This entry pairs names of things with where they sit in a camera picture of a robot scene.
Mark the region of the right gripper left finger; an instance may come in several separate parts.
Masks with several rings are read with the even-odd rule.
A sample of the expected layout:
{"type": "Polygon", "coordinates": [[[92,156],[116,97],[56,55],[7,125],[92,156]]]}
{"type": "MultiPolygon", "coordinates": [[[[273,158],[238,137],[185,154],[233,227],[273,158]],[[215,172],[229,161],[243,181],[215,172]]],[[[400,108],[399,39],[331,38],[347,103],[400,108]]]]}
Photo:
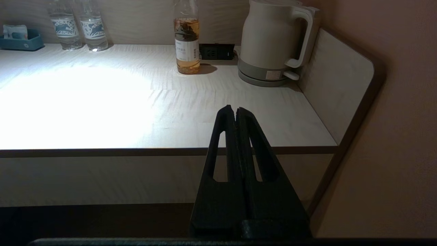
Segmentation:
{"type": "Polygon", "coordinates": [[[230,105],[216,115],[198,194],[190,219],[190,236],[195,238],[233,238],[239,235],[246,217],[243,178],[236,138],[236,121],[230,105]],[[227,181],[214,176],[221,133],[225,133],[227,181]]]}

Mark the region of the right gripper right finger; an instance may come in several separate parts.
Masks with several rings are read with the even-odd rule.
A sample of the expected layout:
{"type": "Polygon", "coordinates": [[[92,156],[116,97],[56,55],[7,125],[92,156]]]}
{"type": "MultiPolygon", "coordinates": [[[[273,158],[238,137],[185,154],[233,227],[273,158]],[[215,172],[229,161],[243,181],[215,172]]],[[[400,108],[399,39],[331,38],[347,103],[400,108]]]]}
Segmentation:
{"type": "Polygon", "coordinates": [[[256,117],[236,114],[247,218],[244,239],[310,239],[309,217],[256,117]]]}

